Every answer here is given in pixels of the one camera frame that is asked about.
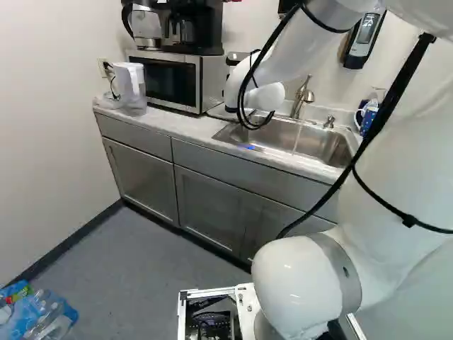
power cord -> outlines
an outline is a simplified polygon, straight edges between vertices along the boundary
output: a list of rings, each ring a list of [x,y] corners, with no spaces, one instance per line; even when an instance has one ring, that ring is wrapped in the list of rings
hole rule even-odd
[[[112,79],[110,80],[110,91],[112,92],[112,97],[113,99],[115,99],[116,101],[120,100],[120,95],[119,94],[115,94],[115,92],[113,91],[113,81],[115,80],[116,78],[116,75],[113,71],[113,66],[109,63],[109,62],[103,62],[102,65],[104,66],[104,70],[105,72],[108,72],[108,73],[113,73],[113,77]]]

black baseboard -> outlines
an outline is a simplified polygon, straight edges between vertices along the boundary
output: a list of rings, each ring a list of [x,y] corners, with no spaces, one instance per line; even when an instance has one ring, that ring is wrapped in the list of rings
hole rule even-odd
[[[68,237],[54,249],[49,251],[41,259],[37,260],[32,266],[24,270],[22,274],[14,278],[10,283],[8,283],[8,285],[16,283],[20,280],[31,281],[36,278],[47,267],[51,266],[59,257],[70,250],[73,246],[78,244],[84,237],[88,236],[110,216],[115,214],[122,206],[124,206],[123,201],[117,200],[110,207],[105,209],[99,215],[94,217],[90,222],[86,223],[82,228],[77,230],[70,237]]]
[[[146,210],[143,210],[130,202],[125,201],[125,205],[129,209],[135,211],[137,214],[140,214],[143,217],[145,217],[146,219],[151,220],[152,222],[163,227],[164,229],[168,230],[169,232],[172,232],[178,236],[184,237],[188,241],[195,243],[196,245],[203,248],[204,250],[207,250],[210,253],[213,253],[214,255],[224,259],[225,261],[228,261],[233,266],[238,267],[239,269],[242,269],[243,271],[245,271],[249,274],[251,273],[251,265],[249,263],[244,263],[244,262],[238,260],[237,258],[235,258],[231,255],[228,255],[227,253],[224,253],[223,251],[219,250],[218,248],[216,248],[209,242],[207,242],[203,239],[200,239],[200,238],[196,237],[195,235],[192,235],[189,232],[186,232],[184,229],[177,228],[177,227],[161,220],[160,218],[152,215],[150,212],[147,212]]]

electrical outlet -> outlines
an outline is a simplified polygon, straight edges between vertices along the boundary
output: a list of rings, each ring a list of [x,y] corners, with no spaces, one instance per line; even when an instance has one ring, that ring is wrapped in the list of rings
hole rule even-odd
[[[107,69],[104,67],[104,62],[108,62],[106,58],[98,58],[99,72],[101,77],[108,78]]]

gray carpet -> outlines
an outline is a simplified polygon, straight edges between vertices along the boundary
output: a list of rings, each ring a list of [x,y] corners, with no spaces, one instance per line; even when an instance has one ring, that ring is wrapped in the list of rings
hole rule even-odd
[[[122,208],[34,280],[79,311],[78,340],[176,340],[178,291],[250,282],[241,269]]]

microwave door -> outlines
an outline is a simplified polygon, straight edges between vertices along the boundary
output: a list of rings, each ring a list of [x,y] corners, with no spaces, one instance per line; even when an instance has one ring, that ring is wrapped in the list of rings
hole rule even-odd
[[[151,103],[199,112],[196,64],[139,57],[130,57],[130,61],[144,65],[147,97]]]

